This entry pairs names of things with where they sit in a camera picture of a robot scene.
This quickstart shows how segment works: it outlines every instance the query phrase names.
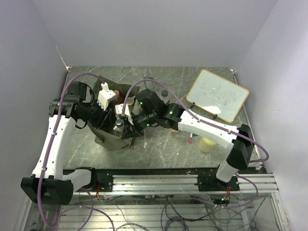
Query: marker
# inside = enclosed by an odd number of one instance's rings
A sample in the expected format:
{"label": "marker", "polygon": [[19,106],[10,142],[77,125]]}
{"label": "marker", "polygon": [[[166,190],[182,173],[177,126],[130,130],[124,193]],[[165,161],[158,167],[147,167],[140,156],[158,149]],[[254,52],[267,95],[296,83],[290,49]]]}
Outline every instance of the marker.
{"label": "marker", "polygon": [[193,142],[193,133],[191,133],[190,135],[189,135],[189,143],[192,143]]}

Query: gray wall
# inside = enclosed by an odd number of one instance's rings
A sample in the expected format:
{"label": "gray wall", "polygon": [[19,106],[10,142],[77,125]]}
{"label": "gray wall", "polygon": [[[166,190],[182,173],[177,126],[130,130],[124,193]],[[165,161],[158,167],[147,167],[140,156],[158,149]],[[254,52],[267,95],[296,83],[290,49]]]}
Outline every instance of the gray wall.
{"label": "gray wall", "polygon": [[277,0],[33,0],[67,65],[237,69]]}
{"label": "gray wall", "polygon": [[34,4],[0,3],[0,230],[11,231],[25,196],[21,179],[38,161],[66,69]]}
{"label": "gray wall", "polygon": [[293,230],[307,230],[308,1],[278,0],[238,69],[250,90],[246,108],[269,151]]}

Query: white wall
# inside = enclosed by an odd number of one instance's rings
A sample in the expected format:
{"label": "white wall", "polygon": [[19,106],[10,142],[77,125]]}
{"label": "white wall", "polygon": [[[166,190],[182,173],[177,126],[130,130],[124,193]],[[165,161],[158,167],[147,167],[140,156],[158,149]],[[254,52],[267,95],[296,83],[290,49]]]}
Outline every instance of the white wall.
{"label": "white wall", "polygon": [[34,4],[0,0],[0,230],[11,231],[38,161],[65,66]]}
{"label": "white wall", "polygon": [[295,231],[307,230],[308,1],[278,0],[238,69],[245,104]]}
{"label": "white wall", "polygon": [[67,65],[238,68],[277,0],[33,0]]}

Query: table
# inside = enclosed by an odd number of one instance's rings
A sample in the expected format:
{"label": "table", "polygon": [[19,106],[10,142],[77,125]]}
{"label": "table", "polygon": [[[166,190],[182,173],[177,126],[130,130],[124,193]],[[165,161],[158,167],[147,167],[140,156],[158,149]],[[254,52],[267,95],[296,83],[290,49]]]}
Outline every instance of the table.
{"label": "table", "polygon": [[[68,73],[68,79],[73,76],[90,72],[104,76],[118,83],[133,84],[144,76],[155,77],[161,83],[174,91],[186,106],[186,95],[202,69],[207,69],[232,82],[236,81],[229,68],[206,67],[123,67],[123,66],[73,66]],[[81,77],[91,87],[94,86],[94,77]],[[162,88],[158,85],[155,90],[159,93]],[[213,115],[194,107],[194,112],[213,118]],[[218,122],[226,123],[219,118]],[[249,124],[244,108],[240,110],[236,119],[230,123],[240,127]],[[103,169],[120,168],[169,168],[169,167],[217,167],[228,155],[228,151],[217,145],[210,153],[203,153],[198,148],[201,137],[193,137],[189,143],[189,133],[179,131],[172,135],[169,129],[147,128],[144,138],[136,138],[134,145],[127,149],[109,151],[94,142],[94,134],[88,127],[82,130],[75,129],[64,158],[64,169],[76,167],[95,167]],[[254,149],[251,159],[257,159],[258,153]],[[260,163],[250,163],[250,167],[259,167]]]}

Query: yellow cylinder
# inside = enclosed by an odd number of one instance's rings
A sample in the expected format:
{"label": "yellow cylinder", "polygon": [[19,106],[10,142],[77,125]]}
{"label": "yellow cylinder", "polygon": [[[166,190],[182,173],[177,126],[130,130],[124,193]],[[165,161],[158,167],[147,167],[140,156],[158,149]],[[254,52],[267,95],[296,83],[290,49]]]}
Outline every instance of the yellow cylinder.
{"label": "yellow cylinder", "polygon": [[215,146],[217,145],[217,143],[215,143],[214,141],[211,141],[207,138],[202,137],[199,141],[199,149],[204,152],[204,153],[209,153],[210,151],[212,151]]}

